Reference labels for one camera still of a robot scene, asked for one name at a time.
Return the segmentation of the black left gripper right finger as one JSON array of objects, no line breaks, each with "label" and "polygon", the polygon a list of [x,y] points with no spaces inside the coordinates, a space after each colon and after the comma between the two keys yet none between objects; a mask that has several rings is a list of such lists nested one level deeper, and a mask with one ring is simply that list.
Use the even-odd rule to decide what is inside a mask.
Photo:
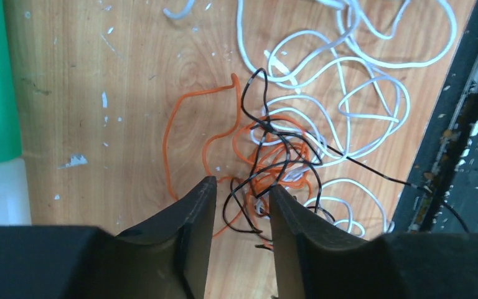
[{"label": "black left gripper right finger", "polygon": [[356,237],[269,193],[280,298],[478,298],[478,234]]}]

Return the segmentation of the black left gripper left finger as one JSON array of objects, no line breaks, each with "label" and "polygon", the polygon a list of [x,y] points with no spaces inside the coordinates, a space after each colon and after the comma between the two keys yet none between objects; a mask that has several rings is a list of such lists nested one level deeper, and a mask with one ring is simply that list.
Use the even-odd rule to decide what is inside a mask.
[{"label": "black left gripper left finger", "polygon": [[203,298],[217,180],[118,235],[95,226],[0,226],[0,298]]}]

